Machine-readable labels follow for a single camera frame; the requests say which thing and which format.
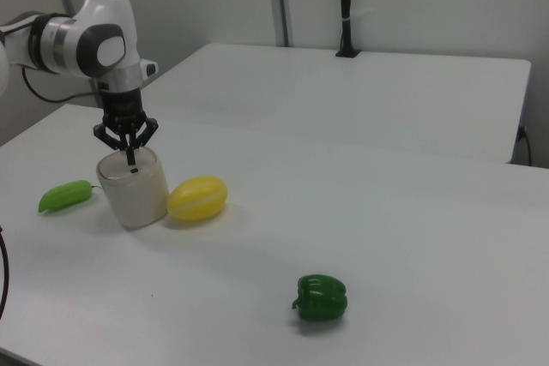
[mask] white cup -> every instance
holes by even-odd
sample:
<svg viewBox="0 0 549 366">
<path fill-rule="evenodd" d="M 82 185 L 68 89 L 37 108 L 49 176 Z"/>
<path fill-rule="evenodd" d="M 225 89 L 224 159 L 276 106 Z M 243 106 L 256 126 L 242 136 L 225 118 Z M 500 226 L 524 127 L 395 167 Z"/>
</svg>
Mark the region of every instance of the white cup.
<svg viewBox="0 0 549 366">
<path fill-rule="evenodd" d="M 160 159 L 148 147 L 135 150 L 136 165 L 125 152 L 115 152 L 97 164 L 97 178 L 121 225 L 141 227 L 166 216 L 169 196 Z"/>
</svg>

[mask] white tabletop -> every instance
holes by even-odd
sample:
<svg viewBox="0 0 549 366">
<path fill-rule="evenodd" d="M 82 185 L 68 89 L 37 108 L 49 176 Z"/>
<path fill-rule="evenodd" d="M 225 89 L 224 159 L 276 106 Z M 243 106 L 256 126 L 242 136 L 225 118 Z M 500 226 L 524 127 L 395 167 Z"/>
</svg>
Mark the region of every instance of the white tabletop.
<svg viewBox="0 0 549 366">
<path fill-rule="evenodd" d="M 12 269 L 0 347 L 55 365 L 482 365 L 549 358 L 546 170 L 165 120 L 170 189 L 211 174 L 203 223 L 120 227 L 97 182 L 97 109 L 66 105 L 0 147 Z M 340 323 L 291 311 L 298 278 L 347 285 Z"/>
<path fill-rule="evenodd" d="M 283 135 L 505 163 L 523 60 L 207 45 L 145 89 L 148 112 Z"/>
</svg>

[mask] green pepper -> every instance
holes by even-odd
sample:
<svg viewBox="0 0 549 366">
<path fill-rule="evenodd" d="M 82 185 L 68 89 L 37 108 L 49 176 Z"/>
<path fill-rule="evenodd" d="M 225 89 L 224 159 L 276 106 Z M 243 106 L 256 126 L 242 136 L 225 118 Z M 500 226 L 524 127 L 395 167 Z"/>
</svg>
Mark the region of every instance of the green pepper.
<svg viewBox="0 0 549 366">
<path fill-rule="evenodd" d="M 92 197 L 92 184 L 86 180 L 62 184 L 47 191 L 38 205 L 39 213 L 58 210 L 86 201 Z"/>
<path fill-rule="evenodd" d="M 304 321 L 331 321 L 341 317 L 347 308 L 346 288 L 338 279 L 324 274 L 311 274 L 298 281 L 298 308 Z"/>
</svg>

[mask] yellow fruit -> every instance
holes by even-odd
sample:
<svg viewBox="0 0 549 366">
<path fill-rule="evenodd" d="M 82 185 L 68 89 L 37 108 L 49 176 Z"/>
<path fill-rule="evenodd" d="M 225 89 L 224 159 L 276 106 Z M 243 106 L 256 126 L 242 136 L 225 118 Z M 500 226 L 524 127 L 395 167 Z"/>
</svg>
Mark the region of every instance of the yellow fruit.
<svg viewBox="0 0 549 366">
<path fill-rule="evenodd" d="M 227 192 L 225 183 L 217 177 L 195 177 L 173 190 L 166 209 L 177 219 L 206 219 L 225 206 Z"/>
</svg>

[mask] black pole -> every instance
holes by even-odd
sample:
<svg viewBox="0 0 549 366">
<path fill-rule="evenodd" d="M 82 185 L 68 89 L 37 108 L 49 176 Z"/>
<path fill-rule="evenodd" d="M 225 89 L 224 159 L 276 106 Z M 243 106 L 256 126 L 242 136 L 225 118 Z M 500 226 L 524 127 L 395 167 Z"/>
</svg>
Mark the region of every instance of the black pole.
<svg viewBox="0 0 549 366">
<path fill-rule="evenodd" d="M 335 55 L 337 57 L 355 57 L 360 51 L 354 50 L 351 41 L 351 0 L 341 0 L 341 25 L 343 29 L 341 46 L 340 51 Z"/>
</svg>

